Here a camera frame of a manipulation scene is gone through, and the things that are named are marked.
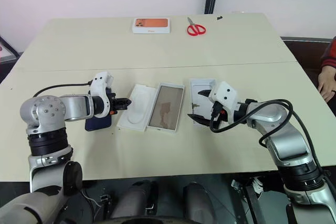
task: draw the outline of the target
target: red sleeve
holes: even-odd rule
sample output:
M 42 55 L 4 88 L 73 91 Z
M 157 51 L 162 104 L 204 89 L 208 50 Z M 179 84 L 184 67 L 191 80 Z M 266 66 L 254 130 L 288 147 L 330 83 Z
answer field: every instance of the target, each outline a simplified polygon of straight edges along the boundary
M 334 37 L 322 56 L 321 67 L 324 66 L 332 66 L 336 68 L 336 37 Z

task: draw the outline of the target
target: white table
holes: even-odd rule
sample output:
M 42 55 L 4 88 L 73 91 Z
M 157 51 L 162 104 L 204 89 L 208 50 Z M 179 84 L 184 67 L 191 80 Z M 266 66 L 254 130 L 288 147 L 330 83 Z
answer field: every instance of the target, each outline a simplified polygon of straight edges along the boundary
M 224 15 L 219 21 L 226 26 L 223 25 L 220 29 L 215 29 L 215 25 L 212 26 L 214 18 L 212 15 L 192 17 L 195 22 L 207 27 L 208 37 L 199 36 L 195 38 L 198 43 L 188 42 L 189 44 L 186 41 L 190 41 L 191 38 L 188 36 L 184 38 L 185 30 L 181 28 L 183 23 L 185 29 L 183 20 L 186 17 L 172 18 L 171 35 L 174 32 L 177 34 L 176 38 L 166 36 L 171 51 L 162 49 L 167 47 L 164 44 L 165 40 L 159 35 L 154 35 L 155 39 L 149 40 L 152 35 L 138 37 L 129 30 L 128 34 L 126 32 L 118 34 L 124 36 L 124 39 L 128 38 L 130 45 L 140 43 L 141 40 L 143 47 L 147 47 L 150 52 L 146 54 L 146 50 L 142 50 L 137 53 L 131 46 L 125 47 L 128 54 L 134 52 L 128 55 L 129 58 L 121 57 L 119 54 L 122 47 L 118 43 L 125 45 L 122 39 L 119 39 L 118 43 L 113 43 L 101 36 L 100 39 L 104 41 L 102 43 L 98 39 L 95 40 L 94 36 L 91 39 L 88 37 L 90 34 L 107 34 L 110 31 L 109 36 L 117 39 L 118 36 L 113 30 L 106 27 L 110 23 L 116 26 L 119 23 L 128 24 L 131 18 L 52 21 L 0 85 L 0 92 L 3 94 L 0 97 L 0 109 L 3 115 L 0 125 L 2 132 L 0 144 L 3 150 L 0 155 L 0 181 L 29 179 L 27 157 L 30 150 L 25 134 L 26 125 L 19 116 L 21 104 L 44 87 L 59 83 L 86 82 L 97 72 L 105 70 L 114 76 L 112 87 L 118 97 L 129 97 L 136 83 L 157 87 L 160 82 L 184 84 L 185 95 L 176 134 L 154 129 L 147 129 L 145 132 L 119 129 L 115 126 L 119 114 L 113 116 L 113 127 L 93 132 L 84 130 L 84 121 L 67 123 L 68 141 L 74 148 L 73 160 L 82 165 L 84 179 L 276 169 L 267 150 L 258 145 L 260 135 L 257 131 L 240 125 L 230 131 L 215 134 L 207 128 L 193 125 L 187 116 L 191 112 L 189 78 L 225 80 L 237 89 L 242 100 L 245 98 L 258 101 L 279 98 L 290 100 L 311 134 L 320 163 L 335 165 L 336 119 L 263 15 Z M 239 20 L 235 23 L 237 26 L 243 25 L 235 27 L 233 25 L 235 20 Z M 119 26 L 117 27 L 118 32 L 122 31 Z M 217 42 L 214 43 L 209 37 L 216 39 Z M 81 45 L 89 40 L 92 40 L 92 48 L 86 44 Z M 174 45 L 180 40 L 183 40 L 183 43 L 176 48 Z M 235 46 L 227 44 L 228 40 Z M 98 44 L 101 44 L 97 49 L 98 53 L 92 54 L 93 47 Z M 200 45 L 211 52 L 208 58 L 201 57 L 206 52 L 199 51 L 202 49 Z M 185 55 L 177 57 L 175 54 L 177 51 L 185 52 Z M 190 59 L 193 59 L 193 64 L 188 66 Z M 88 87 L 70 87 L 49 90 L 45 94 L 81 94 L 87 91 Z

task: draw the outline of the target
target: person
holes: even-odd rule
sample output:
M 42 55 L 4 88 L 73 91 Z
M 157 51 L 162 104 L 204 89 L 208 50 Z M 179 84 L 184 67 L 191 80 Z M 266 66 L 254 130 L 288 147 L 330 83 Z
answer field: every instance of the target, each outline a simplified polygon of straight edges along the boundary
M 325 50 L 322 58 L 321 73 L 318 75 L 318 90 L 336 116 L 336 37 Z

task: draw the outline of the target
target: table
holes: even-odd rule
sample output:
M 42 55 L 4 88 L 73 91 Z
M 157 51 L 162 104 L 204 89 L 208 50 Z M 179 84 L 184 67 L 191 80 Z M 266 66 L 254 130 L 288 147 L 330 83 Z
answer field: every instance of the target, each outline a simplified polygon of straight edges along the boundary
M 192 18 L 195 22 L 209 28 L 214 16 L 201 15 Z M 126 24 L 125 19 L 116 20 Z M 252 34 L 250 29 L 258 27 L 255 23 L 260 23 L 261 31 L 257 32 L 258 36 L 251 38 L 253 41 L 260 41 L 258 46 L 246 48 L 245 45 L 255 45 L 255 43 L 249 44 L 248 36 L 243 36 L 244 39 L 241 39 L 240 43 L 235 42 L 238 40 L 238 33 L 233 26 L 230 26 L 231 22 L 227 22 L 235 19 L 245 24 L 242 29 L 246 29 L 249 34 Z M 106 24 L 119 23 L 114 19 L 85 20 L 88 26 L 101 23 L 99 27 L 91 28 L 93 33 L 104 30 L 102 25 L 104 20 Z M 245 98 L 258 101 L 279 98 L 290 100 L 311 134 L 320 163 L 336 164 L 334 158 L 336 119 L 263 15 L 223 15 L 223 21 L 228 23 L 227 29 L 230 29 L 232 37 L 236 38 L 229 40 L 236 45 L 241 45 L 235 50 L 246 53 L 250 51 L 251 57 L 233 57 L 234 47 L 230 45 L 224 47 L 220 44 L 225 40 L 221 37 L 224 36 L 223 32 L 217 29 L 213 30 L 217 37 L 211 35 L 214 39 L 217 38 L 217 43 L 208 40 L 208 37 L 202 39 L 200 36 L 196 38 L 199 43 L 193 42 L 195 47 L 198 44 L 206 46 L 207 43 L 213 43 L 216 48 L 212 48 L 213 54 L 207 59 L 201 58 L 201 53 L 194 55 L 194 64 L 191 66 L 187 65 L 188 62 L 185 59 L 195 52 L 192 47 L 188 44 L 180 44 L 180 50 L 186 53 L 186 58 L 177 57 L 173 53 L 177 49 L 173 46 L 171 52 L 160 51 L 159 45 L 162 45 L 163 41 L 160 41 L 161 38 L 156 35 L 154 37 L 157 40 L 154 41 L 147 41 L 148 37 L 141 35 L 144 45 L 150 47 L 158 43 L 155 49 L 158 51 L 157 55 L 160 57 L 170 55 L 172 60 L 161 58 L 161 61 L 156 61 L 155 55 L 149 54 L 149 56 L 144 53 L 139 54 L 142 61 L 135 55 L 130 55 L 130 59 L 124 59 L 124 57 L 120 58 L 119 54 L 113 53 L 113 44 L 108 44 L 105 45 L 104 50 L 110 50 L 108 52 L 110 58 L 103 55 L 103 49 L 99 48 L 99 54 L 91 55 L 88 61 L 82 61 L 83 55 L 80 52 L 83 51 L 78 44 L 80 39 L 77 38 L 77 29 L 72 30 L 72 36 L 64 35 L 69 43 L 62 45 L 62 50 L 59 50 L 62 54 L 55 57 L 56 46 L 51 42 L 62 40 L 61 31 L 68 25 L 72 26 L 71 24 L 74 24 L 73 26 L 78 23 L 86 24 L 81 19 L 73 19 L 73 22 L 67 19 L 63 21 L 64 24 L 62 20 L 56 20 L 47 25 L 0 85 L 0 92 L 4 94 L 0 97 L 0 109 L 4 115 L 0 127 L 2 132 L 0 143 L 3 150 L 0 156 L 0 181 L 29 180 L 27 157 L 30 150 L 25 134 L 26 125 L 19 116 L 21 104 L 44 87 L 59 83 L 86 82 L 100 71 L 109 71 L 114 76 L 112 88 L 117 93 L 117 97 L 129 97 L 136 83 L 157 87 L 160 82 L 171 82 L 183 84 L 186 88 L 176 134 L 155 129 L 137 132 L 117 128 L 119 114 L 113 116 L 113 127 L 93 132 L 84 130 L 84 121 L 68 122 L 68 141 L 74 148 L 73 160 L 82 165 L 84 179 L 258 172 L 276 169 L 267 150 L 258 145 L 260 134 L 257 131 L 245 125 L 239 125 L 230 131 L 215 134 L 207 128 L 193 125 L 192 120 L 187 116 L 191 112 L 190 78 L 225 80 L 238 91 L 242 100 Z M 181 29 L 173 24 L 175 24 L 175 17 L 172 19 L 172 34 L 175 29 L 176 32 Z M 182 38 L 181 31 L 175 39 L 176 43 Z M 124 36 L 128 36 L 130 42 L 138 43 L 138 38 L 131 35 Z M 70 43 L 71 40 L 77 41 L 76 46 Z M 49 57 L 45 54 L 48 46 L 52 47 L 49 50 L 52 56 L 49 55 Z M 115 47 L 121 50 L 119 45 L 115 44 Z M 73 51 L 75 48 L 78 48 L 78 54 Z M 151 48 L 149 51 L 154 53 L 155 50 Z M 65 65 L 64 61 L 67 57 L 72 58 L 69 59 L 69 64 Z M 105 59 L 105 64 L 94 58 Z M 112 66 L 108 62 L 115 62 L 115 64 Z M 87 91 L 88 87 L 66 87 L 49 90 L 45 94 L 81 94 Z M 294 119 L 291 121 L 299 129 Z

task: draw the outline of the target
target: floor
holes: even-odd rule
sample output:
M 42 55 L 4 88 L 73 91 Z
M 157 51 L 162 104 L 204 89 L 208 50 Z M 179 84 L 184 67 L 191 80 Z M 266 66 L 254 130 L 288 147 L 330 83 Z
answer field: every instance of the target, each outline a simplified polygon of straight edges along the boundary
M 198 182 L 203 185 L 210 196 L 215 208 L 219 224 L 239 224 L 244 223 L 240 218 L 238 221 L 235 217 L 234 207 L 229 196 L 229 183 L 224 175 L 184 175 L 154 178 L 129 178 L 129 179 L 109 179 L 94 182 L 87 189 L 88 195 L 100 201 L 102 194 L 114 193 L 118 198 L 133 183 L 148 179 L 157 181 L 159 184 L 159 202 L 157 215 L 183 217 L 182 212 L 182 190 L 190 182 Z M 29 190 L 28 183 L 0 183 L 0 206 L 10 201 L 12 198 Z M 241 201 L 247 223 L 253 223 L 247 203 Z M 266 223 L 284 224 L 287 222 L 286 205 L 288 204 L 287 196 L 277 192 L 263 193 L 260 200 Z M 61 215 L 64 218 L 70 218 L 77 223 L 87 224 L 91 222 L 91 212 L 88 203 L 84 198 L 77 194 L 69 199 L 68 208 Z

